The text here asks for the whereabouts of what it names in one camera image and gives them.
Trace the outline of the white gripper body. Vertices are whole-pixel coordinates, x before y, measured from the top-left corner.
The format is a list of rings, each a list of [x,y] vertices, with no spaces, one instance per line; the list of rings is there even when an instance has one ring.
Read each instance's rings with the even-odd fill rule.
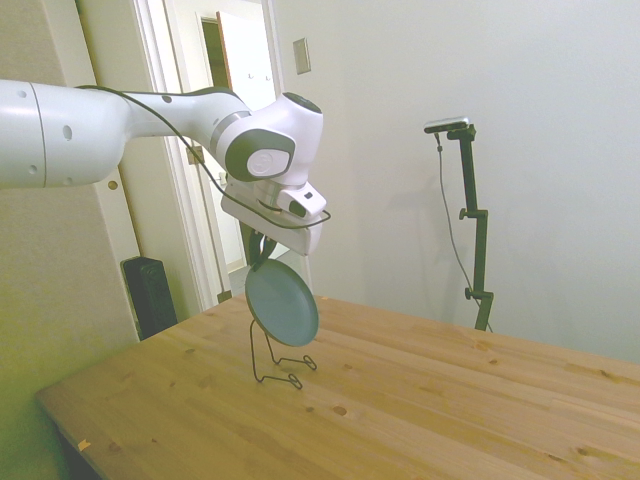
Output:
[[[324,197],[309,183],[281,187],[271,181],[231,179],[221,207],[251,231],[301,255],[315,250],[324,222]]]

